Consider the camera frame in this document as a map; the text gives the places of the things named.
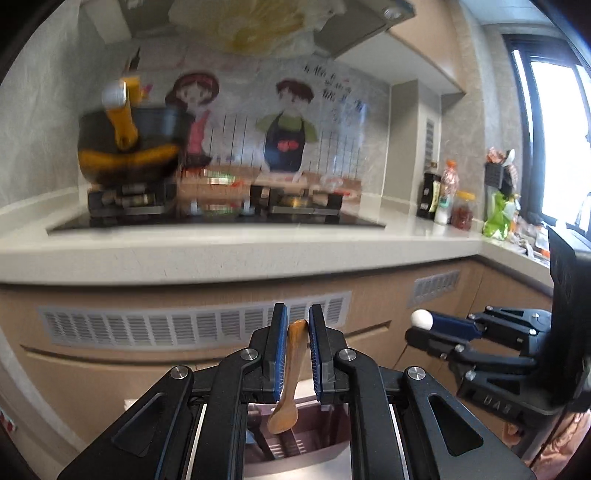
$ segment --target white bottle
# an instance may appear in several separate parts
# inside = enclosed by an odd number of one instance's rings
[[[437,205],[437,211],[435,212],[435,223],[440,225],[447,225],[449,223],[449,215],[451,211],[450,198],[439,197],[439,205]]]
[[[452,214],[453,198],[457,192],[457,184],[459,179],[457,176],[456,162],[453,160],[446,161],[447,168],[441,176],[441,188],[439,190],[439,205],[435,212],[435,223],[440,225],[447,225]]]

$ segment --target gas burner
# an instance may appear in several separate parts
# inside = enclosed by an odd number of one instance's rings
[[[338,193],[251,186],[251,206],[267,214],[339,216],[342,205],[343,196]]]
[[[164,215],[174,209],[176,197],[174,181],[121,185],[91,190],[88,210],[91,217]]]

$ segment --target cartoon girl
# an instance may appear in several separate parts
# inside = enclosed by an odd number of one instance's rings
[[[206,167],[212,158],[203,151],[205,126],[211,111],[207,106],[220,91],[217,78],[208,72],[180,76],[165,98],[166,105],[179,107],[195,116],[187,144],[186,167]]]

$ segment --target yellow lid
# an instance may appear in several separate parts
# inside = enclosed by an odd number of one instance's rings
[[[462,190],[458,190],[456,196],[462,200],[466,200],[467,202],[473,202],[476,200],[476,195],[470,192],[463,192]]]

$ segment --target stove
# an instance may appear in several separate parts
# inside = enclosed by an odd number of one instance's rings
[[[165,180],[88,192],[88,211],[94,218],[165,215],[176,206],[177,184]]]
[[[268,215],[338,216],[343,195],[309,189],[288,190],[284,187],[251,186],[251,206]]]
[[[135,192],[141,196],[147,192]],[[157,225],[327,225],[384,228],[384,225],[342,212],[343,196],[308,190],[289,191],[283,188],[252,186],[250,200],[177,200],[161,212],[148,207],[132,206],[132,213],[97,215],[89,211],[48,233],[87,229],[109,229],[129,226]]]

